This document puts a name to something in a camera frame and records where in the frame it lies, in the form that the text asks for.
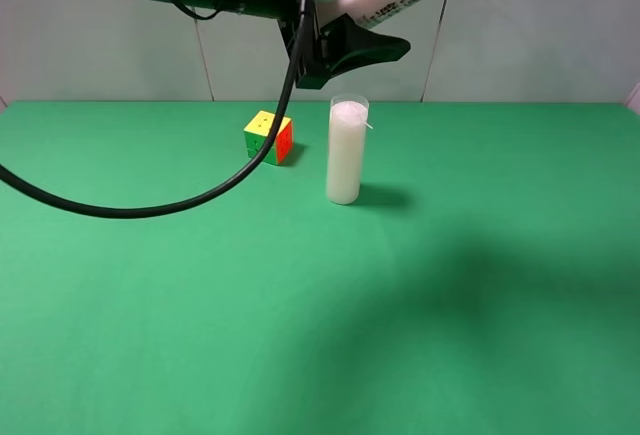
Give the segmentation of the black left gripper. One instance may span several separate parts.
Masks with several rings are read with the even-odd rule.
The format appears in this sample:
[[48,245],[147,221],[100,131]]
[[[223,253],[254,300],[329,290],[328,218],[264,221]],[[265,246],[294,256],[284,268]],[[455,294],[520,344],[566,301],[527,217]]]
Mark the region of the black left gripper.
[[289,57],[299,45],[295,75],[299,89],[322,89],[335,77],[396,62],[411,50],[409,41],[363,28],[347,14],[319,28],[315,8],[303,4],[294,18],[278,24]]

